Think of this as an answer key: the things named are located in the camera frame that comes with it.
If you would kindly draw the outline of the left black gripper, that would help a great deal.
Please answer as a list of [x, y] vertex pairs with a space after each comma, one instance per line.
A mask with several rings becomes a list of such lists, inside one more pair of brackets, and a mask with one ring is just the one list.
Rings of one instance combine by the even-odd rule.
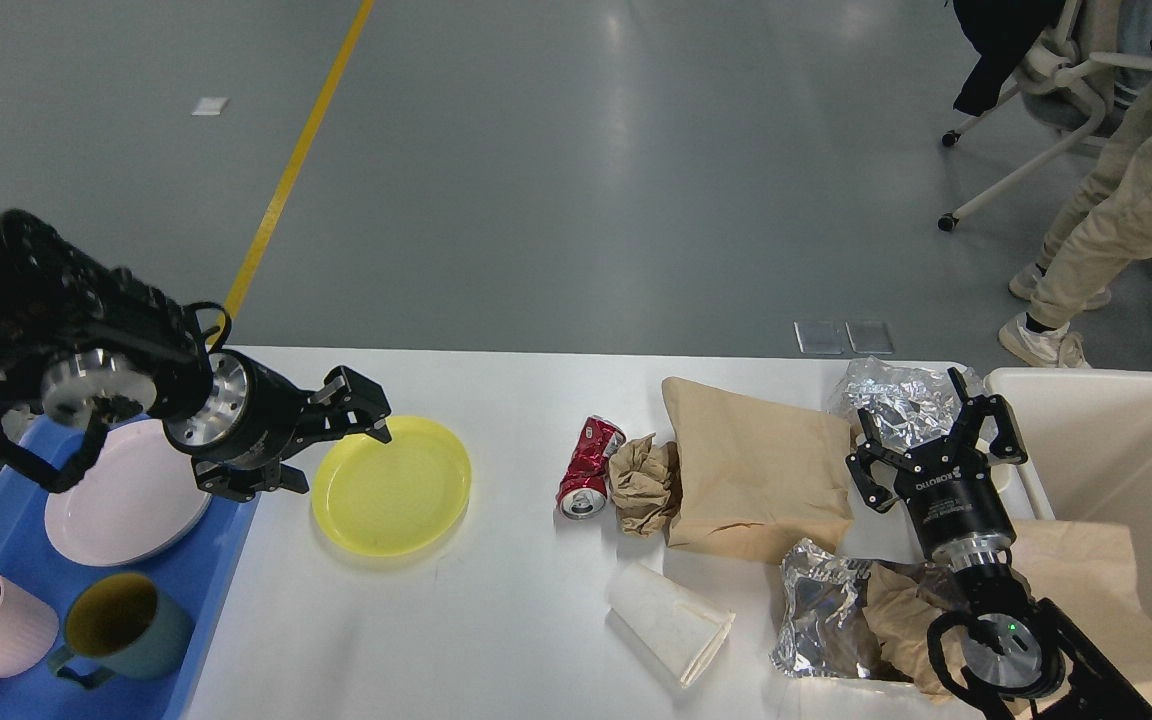
[[212, 372], [200, 410], [164, 430], [175, 450], [194, 456], [196, 486], [238, 503], [262, 492], [310, 491], [306, 475], [279, 462], [308, 406], [308, 442], [364, 434], [388, 445], [391, 406], [378, 382], [348, 366], [334, 366], [312, 393], [247, 355], [207, 356]]

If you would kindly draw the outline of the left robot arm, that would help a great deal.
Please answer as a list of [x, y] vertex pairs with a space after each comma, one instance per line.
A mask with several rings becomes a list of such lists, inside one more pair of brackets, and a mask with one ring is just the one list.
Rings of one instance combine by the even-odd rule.
[[236, 502], [306, 475], [308, 446], [391, 442], [388, 397], [347, 366], [301, 389], [228, 346], [232, 314], [179, 304], [108, 268], [26, 211], [0, 214], [0, 460], [54, 495], [74, 488], [137, 416], [160, 420], [202, 492]]

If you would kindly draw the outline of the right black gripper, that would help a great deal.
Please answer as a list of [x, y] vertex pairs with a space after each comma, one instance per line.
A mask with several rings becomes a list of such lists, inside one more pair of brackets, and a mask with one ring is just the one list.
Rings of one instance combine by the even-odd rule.
[[[996, 561], [1011, 548], [1016, 532], [990, 462], [1026, 462], [1026, 447], [1005, 396], [969, 396], [965, 376], [956, 367], [947, 373], [961, 404], [950, 433], [905, 450], [905, 457], [882, 446], [872, 414], [861, 407], [864, 441], [846, 457], [846, 468], [861, 501], [874, 511], [890, 511], [897, 497], [874, 479], [873, 465], [881, 462], [897, 470], [893, 487], [905, 503], [925, 560]], [[984, 454], [977, 442], [987, 419], [995, 424], [995, 437]]]

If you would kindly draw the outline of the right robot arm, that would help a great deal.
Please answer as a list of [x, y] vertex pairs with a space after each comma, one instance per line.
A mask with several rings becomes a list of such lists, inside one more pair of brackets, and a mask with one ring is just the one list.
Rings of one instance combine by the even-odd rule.
[[987, 719], [1043, 698], [1051, 705], [1034, 719], [1152, 719], [1151, 703], [1087, 634], [1011, 570], [1016, 532], [991, 470], [1024, 464], [1026, 447], [1006, 397], [970, 395], [960, 370], [948, 378], [960, 407], [945, 434], [896, 450], [861, 409], [863, 438], [846, 458], [861, 501], [874, 511], [904, 505], [923, 558], [950, 571], [965, 598], [965, 609], [929, 624], [937, 679]]

